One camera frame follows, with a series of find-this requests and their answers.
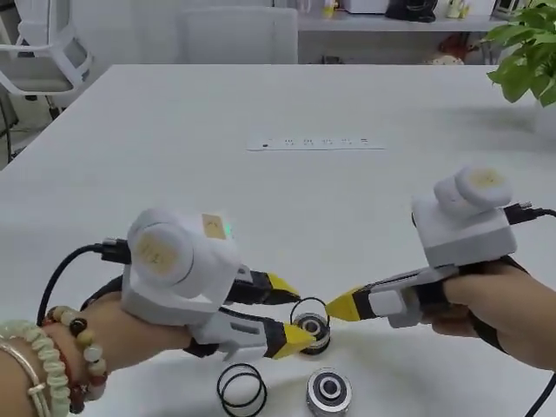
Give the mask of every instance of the human hand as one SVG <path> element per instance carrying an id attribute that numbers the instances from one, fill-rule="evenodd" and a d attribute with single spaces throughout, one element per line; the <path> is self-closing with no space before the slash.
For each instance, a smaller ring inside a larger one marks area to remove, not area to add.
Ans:
<path id="1" fill-rule="evenodd" d="M 141 321 L 122 310 L 120 299 L 121 293 L 110 293 L 80 313 L 94 332 L 96 343 L 103 348 L 108 372 L 132 367 L 166 350 L 189 346 L 191 336 L 186 328 L 157 326 Z M 83 356 L 76 349 L 70 332 L 58 325 L 51 326 L 49 333 L 68 357 L 76 379 L 86 378 Z"/>
<path id="2" fill-rule="evenodd" d="M 493 262 L 484 275 L 444 282 L 453 306 L 424 317 L 439 334 L 477 337 L 469 311 L 498 330 L 504 350 L 533 367 L 556 370 L 556 292 L 519 269 Z"/>

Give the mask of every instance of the yellow fingertip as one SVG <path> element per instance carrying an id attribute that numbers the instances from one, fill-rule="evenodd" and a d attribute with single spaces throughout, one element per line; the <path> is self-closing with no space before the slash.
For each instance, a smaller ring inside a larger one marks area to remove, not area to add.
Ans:
<path id="1" fill-rule="evenodd" d="M 295 294 L 299 296 L 297 290 L 292 286 L 290 286 L 278 275 L 276 274 L 267 274 L 267 275 L 268 275 L 268 279 L 270 280 L 270 285 L 272 285 L 272 289 L 281 289 L 283 291 L 288 291 L 291 294 Z"/>
<path id="2" fill-rule="evenodd" d="M 296 354 L 304 348 L 308 348 L 316 341 L 311 334 L 292 324 L 284 324 L 284 333 L 286 335 L 286 344 L 272 359 L 285 358 L 291 354 Z"/>
<path id="3" fill-rule="evenodd" d="M 351 291 L 340 295 L 335 300 L 329 302 L 325 307 L 327 314 L 331 317 L 335 317 L 336 319 L 344 321 L 361 320 L 361 317 L 357 312 L 357 306 L 355 306 L 353 297 L 354 292 L 358 291 L 359 289 L 361 289 L 361 287 L 354 288 Z"/>

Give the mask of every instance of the white table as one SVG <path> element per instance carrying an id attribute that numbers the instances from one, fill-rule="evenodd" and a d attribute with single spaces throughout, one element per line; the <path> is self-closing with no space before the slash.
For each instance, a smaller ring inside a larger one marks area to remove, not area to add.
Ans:
<path id="1" fill-rule="evenodd" d="M 120 66 L 112 68 L 0 175 L 0 317 L 33 319 L 43 286 L 77 246 L 125 236 L 144 208 L 224 211 L 244 261 L 331 300 L 425 265 L 413 193 L 462 164 L 505 171 L 520 200 L 556 207 L 556 142 L 528 133 L 531 97 L 507 104 L 484 67 Z M 384 151 L 262 152 L 251 137 L 366 136 Z M 556 224 L 517 229 L 517 259 L 556 285 Z M 78 306 L 119 268 L 72 264 L 52 303 Z M 288 307 L 247 308 L 287 320 Z M 318 361 L 256 363 L 263 416 L 307 416 L 319 367 L 354 385 L 352 416 L 521 416 L 549 375 L 480 341 L 384 321 L 333 323 Z M 116 373 L 85 417 L 221 416 L 223 365 L 164 354 Z M 541 415 L 553 415 L 551 399 Z"/>

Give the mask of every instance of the o-ring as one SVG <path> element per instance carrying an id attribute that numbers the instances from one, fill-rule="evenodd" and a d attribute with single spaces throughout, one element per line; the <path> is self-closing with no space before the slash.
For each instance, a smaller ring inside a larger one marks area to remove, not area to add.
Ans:
<path id="1" fill-rule="evenodd" d="M 305 301 L 318 301 L 320 304 L 322 304 L 322 306 L 325 308 L 326 310 L 326 306 L 327 303 L 324 302 L 323 300 L 321 300 L 320 298 L 316 298 L 316 297 L 307 297 L 307 298 L 303 298 L 301 300 L 299 300 L 298 302 L 295 303 L 294 307 L 292 308 L 292 311 L 289 313 L 289 324 L 294 324 L 294 313 L 295 310 L 299 307 L 299 305 Z M 330 315 L 327 314 L 327 328 L 330 328 Z"/>
<path id="2" fill-rule="evenodd" d="M 224 384 L 223 387 L 221 387 L 224 375 L 227 374 L 232 369 L 235 369 L 237 367 L 246 368 L 251 372 L 240 372 L 239 374 L 235 374 L 229 380 L 226 381 L 226 383 Z M 255 394 L 255 396 L 251 400 L 246 401 L 242 404 L 234 404 L 234 403 L 229 402 L 228 400 L 226 400 L 224 398 L 224 395 L 226 393 L 226 389 L 228 389 L 228 387 L 232 383 L 232 381 L 234 381 L 234 380 L 236 380 L 236 379 L 238 379 L 242 376 L 250 376 L 250 377 L 255 378 L 256 380 L 258 380 L 259 381 L 259 389 L 257 390 L 257 393 Z M 262 379 L 261 374 L 259 373 L 259 371 L 255 367 L 253 367 L 252 365 L 249 365 L 248 363 L 236 363 L 236 364 L 231 365 L 231 366 L 227 367 L 226 369 L 224 369 L 224 371 L 220 374 L 220 377 L 218 378 L 218 382 L 216 382 L 216 394 L 218 395 L 218 398 L 220 399 L 220 402 L 222 404 L 222 409 L 230 417 L 238 417 L 238 415 L 233 414 L 228 408 L 245 408 L 245 407 L 248 407 L 248 406 L 252 405 L 255 401 L 257 401 L 261 397 L 261 394 L 262 394 L 261 405 L 252 414 L 249 414 L 249 415 L 245 416 L 245 417 L 255 417 L 266 406 L 267 398 L 268 398 L 267 386 L 264 383 L 264 380 Z"/>

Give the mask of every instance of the power strip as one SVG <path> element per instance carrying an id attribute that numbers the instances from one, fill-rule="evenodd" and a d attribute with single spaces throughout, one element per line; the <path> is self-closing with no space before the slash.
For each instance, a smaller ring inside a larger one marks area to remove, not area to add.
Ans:
<path id="1" fill-rule="evenodd" d="M 346 149 L 386 149 L 384 145 L 366 138 L 282 138 L 258 139 L 249 142 L 248 150 L 346 150 Z"/>

